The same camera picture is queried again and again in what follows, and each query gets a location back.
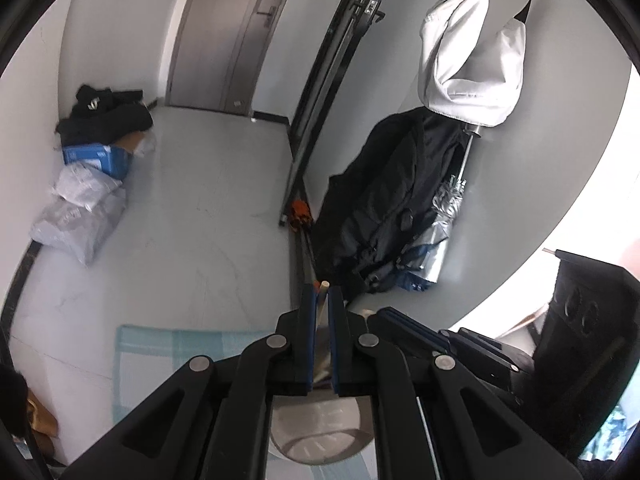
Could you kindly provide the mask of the white plastic bags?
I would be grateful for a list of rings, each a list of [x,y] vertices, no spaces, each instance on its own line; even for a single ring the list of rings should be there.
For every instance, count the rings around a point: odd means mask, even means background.
[[[72,162],[61,170],[53,193],[54,201],[40,212],[30,237],[88,266],[127,206],[122,181],[84,162]]]

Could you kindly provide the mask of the wooden chopstick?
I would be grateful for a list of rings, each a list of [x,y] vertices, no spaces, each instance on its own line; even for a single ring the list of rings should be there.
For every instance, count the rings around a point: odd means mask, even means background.
[[[328,304],[328,300],[326,300],[326,297],[328,296],[329,288],[330,283],[327,281],[322,281],[319,285],[317,307],[318,327],[328,325],[328,314],[326,313],[326,305]]]

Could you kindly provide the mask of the white grey utensil holder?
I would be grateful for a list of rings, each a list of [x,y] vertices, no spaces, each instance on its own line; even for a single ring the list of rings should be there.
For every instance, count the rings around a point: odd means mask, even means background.
[[[329,389],[306,396],[275,396],[269,452],[291,462],[318,466],[346,460],[374,439],[368,396],[341,398]]]

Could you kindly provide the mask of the black sliding door frame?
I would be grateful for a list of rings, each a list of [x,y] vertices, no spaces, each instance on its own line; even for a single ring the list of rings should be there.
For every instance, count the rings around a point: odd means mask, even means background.
[[[318,214],[330,179],[396,112],[414,76],[420,11],[413,0],[341,0],[290,128],[295,144],[282,214],[304,200]]]

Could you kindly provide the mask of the blue box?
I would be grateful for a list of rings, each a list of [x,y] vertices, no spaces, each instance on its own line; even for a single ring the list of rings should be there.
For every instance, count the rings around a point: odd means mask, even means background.
[[[129,171],[131,155],[119,146],[99,143],[64,146],[62,154],[65,165],[84,162],[117,180],[124,180]]]

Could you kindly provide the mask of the black clothes pile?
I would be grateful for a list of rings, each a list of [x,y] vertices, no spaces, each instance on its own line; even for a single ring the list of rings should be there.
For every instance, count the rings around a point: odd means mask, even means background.
[[[110,145],[126,134],[151,129],[153,118],[142,100],[142,90],[113,91],[83,84],[70,114],[56,125],[62,147]]]

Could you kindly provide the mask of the grey door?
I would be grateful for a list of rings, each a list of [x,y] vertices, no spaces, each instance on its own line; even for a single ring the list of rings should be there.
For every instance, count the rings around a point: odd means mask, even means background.
[[[170,106],[247,116],[286,0],[186,0],[172,52]]]

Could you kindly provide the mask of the white bag hanging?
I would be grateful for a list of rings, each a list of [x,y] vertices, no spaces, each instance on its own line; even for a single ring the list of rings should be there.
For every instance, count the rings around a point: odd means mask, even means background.
[[[473,126],[503,124],[520,99],[532,0],[482,36],[490,0],[438,0],[421,25],[418,96],[431,112]]]

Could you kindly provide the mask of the black jacket hanging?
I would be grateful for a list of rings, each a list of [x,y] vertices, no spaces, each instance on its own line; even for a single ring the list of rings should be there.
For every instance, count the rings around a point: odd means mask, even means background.
[[[390,288],[402,250],[435,219],[433,198],[462,156],[462,122],[424,107],[390,115],[329,178],[310,229],[320,281],[355,300]]]

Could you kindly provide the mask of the orange object on floor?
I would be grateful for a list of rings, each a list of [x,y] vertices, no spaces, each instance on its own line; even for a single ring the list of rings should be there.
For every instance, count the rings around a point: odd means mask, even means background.
[[[285,222],[292,229],[311,226],[314,223],[314,218],[312,218],[309,205],[304,200],[293,200],[286,208]]]

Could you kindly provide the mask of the silver blue folded umbrella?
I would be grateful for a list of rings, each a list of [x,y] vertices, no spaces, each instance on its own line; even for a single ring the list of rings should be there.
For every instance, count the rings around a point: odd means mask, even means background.
[[[402,252],[397,263],[396,284],[409,292],[424,292],[435,285],[442,273],[448,252],[454,222],[456,222],[466,187],[464,178],[472,145],[480,137],[483,127],[463,125],[463,147],[461,155],[454,156],[449,176],[442,181],[433,200],[432,223],[417,236]]]

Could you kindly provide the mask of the teal checked tablecloth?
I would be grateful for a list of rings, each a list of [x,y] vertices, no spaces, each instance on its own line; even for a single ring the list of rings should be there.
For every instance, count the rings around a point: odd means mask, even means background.
[[[194,356],[219,361],[240,354],[265,332],[199,332],[123,325],[116,330],[113,420],[120,422],[162,382]],[[358,454],[327,465],[291,462],[269,452],[268,479],[375,479],[372,441]]]

